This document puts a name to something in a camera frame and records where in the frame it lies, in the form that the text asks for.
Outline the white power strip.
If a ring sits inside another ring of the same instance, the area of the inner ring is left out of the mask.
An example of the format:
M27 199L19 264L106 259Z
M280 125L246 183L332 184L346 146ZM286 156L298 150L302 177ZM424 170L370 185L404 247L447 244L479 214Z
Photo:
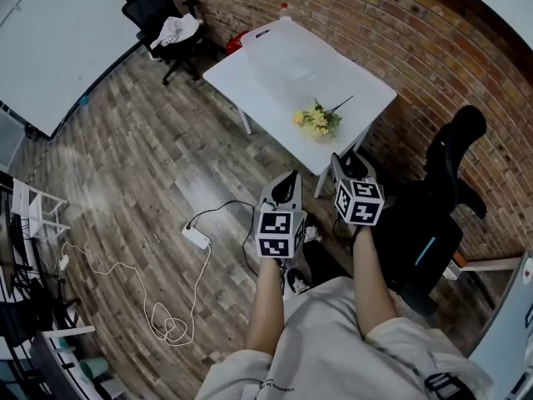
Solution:
M182 229L182 235L202 250L206 250L211 246L210 238L190 223L186 224Z

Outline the mint green cup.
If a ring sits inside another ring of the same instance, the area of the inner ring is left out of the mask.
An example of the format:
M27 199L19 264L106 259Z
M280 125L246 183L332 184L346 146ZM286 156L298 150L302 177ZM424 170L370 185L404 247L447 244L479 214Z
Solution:
M109 371L109 363L104 357L88 357L79 362L83 374L90 380L99 378Z

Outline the white metal rack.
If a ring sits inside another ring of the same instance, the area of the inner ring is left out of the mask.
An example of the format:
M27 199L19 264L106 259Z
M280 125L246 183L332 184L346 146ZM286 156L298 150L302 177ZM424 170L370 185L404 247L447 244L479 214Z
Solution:
M66 200L13 179L12 212L27 219L30 238L55 241L70 230L59 217L67 205Z

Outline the person's left shoe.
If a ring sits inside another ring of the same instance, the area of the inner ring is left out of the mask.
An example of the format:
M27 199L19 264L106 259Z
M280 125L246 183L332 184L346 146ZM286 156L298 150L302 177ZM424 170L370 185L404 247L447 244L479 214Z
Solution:
M284 274L283 301L303 294L312 288L306 275L298 268L291 267Z

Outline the person's black trousers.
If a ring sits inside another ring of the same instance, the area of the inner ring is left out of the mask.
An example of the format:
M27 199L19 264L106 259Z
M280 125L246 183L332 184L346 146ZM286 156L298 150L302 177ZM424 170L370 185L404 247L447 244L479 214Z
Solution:
M317 240L305 242L303 254L314 288L336 278L351 278L349 272L324 248L321 242Z

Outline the red fire equipment box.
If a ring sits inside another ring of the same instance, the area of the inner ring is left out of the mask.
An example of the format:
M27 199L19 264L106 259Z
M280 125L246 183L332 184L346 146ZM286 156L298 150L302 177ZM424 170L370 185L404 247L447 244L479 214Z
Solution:
M248 31L241 32L235 37L230 37L225 45L225 52L227 56L232 55L234 52L242 48L242 38L248 34Z

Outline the white rectangular table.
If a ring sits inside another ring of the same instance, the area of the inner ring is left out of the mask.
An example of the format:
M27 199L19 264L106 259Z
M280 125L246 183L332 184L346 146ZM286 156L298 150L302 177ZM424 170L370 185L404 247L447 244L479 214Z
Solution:
M326 181L331 155L358 148L372 123L396 98L396 92L382 80L337 51L336 55L338 65L333 75L322 83L318 95L307 102L291 103L268 92L256 80L242 48L203 75L237 108L243 124L257 123L318 177L316 197ZM342 121L335 137L313 140L292 122L293 113L310 107L315 99L326 108L333 108L350 96L353 99L338 110Z

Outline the light blue table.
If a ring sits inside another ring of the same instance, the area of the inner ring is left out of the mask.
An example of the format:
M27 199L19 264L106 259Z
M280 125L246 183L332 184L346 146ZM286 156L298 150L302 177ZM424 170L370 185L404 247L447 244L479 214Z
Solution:
M533 252L520 260L470 355L492 380L487 400L533 399L533 279L522 282L526 261Z

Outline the person's shoe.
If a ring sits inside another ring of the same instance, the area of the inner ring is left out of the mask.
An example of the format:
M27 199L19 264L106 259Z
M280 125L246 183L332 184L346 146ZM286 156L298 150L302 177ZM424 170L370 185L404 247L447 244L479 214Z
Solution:
M308 242L320 242L320 227L316 216L312 213L308 213L305 221L304 243Z
M298 268L291 267L284 274L283 301L303 294L312 288L306 275Z

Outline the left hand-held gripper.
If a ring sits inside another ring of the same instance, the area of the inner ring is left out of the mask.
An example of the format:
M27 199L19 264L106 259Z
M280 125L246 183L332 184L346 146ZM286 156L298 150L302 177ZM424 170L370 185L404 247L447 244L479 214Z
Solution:
M259 204L287 211L261 212L255 235L260 258L293 259L304 238L306 212L301 210L301 175L297 170L283 173L263 189Z

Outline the person's right forearm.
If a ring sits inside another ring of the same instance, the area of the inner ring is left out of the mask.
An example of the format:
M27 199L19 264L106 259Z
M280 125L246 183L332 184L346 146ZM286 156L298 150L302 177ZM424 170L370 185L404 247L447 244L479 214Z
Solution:
M374 328L399 315L382 275L371 229L364 226L354 238L355 309L359 330L365 338Z

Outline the yellow flowers bunch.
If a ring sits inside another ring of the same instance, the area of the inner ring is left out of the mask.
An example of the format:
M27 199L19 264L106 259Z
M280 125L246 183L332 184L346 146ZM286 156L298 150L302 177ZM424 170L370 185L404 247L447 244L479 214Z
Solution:
M342 121L338 110L352 99L353 96L350 96L332 108L323 106L315 99L310 107L295 111L292 115L292 122L305 136L313 140L322 141L333 138Z

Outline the white plastic tub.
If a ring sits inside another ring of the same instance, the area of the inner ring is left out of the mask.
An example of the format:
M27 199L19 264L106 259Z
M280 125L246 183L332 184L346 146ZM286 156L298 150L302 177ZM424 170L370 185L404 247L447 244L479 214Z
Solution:
M336 51L318 36L288 18L242 37L256 80L273 96L306 103L338 65Z

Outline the person's left forearm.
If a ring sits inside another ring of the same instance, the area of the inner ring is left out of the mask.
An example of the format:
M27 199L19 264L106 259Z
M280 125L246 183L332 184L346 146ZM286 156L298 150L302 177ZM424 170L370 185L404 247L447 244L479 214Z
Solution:
M273 356L284 330L281 268L271 258L263 258L257 279L252 314L249 319L245 349Z

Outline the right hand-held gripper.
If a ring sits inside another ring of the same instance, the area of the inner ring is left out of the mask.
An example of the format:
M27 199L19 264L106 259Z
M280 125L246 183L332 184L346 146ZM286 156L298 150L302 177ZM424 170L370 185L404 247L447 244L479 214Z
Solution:
M337 183L334 205L341 219L348 224L375 226L385 200L372 178L376 176L374 167L357 152L333 153L331 172Z

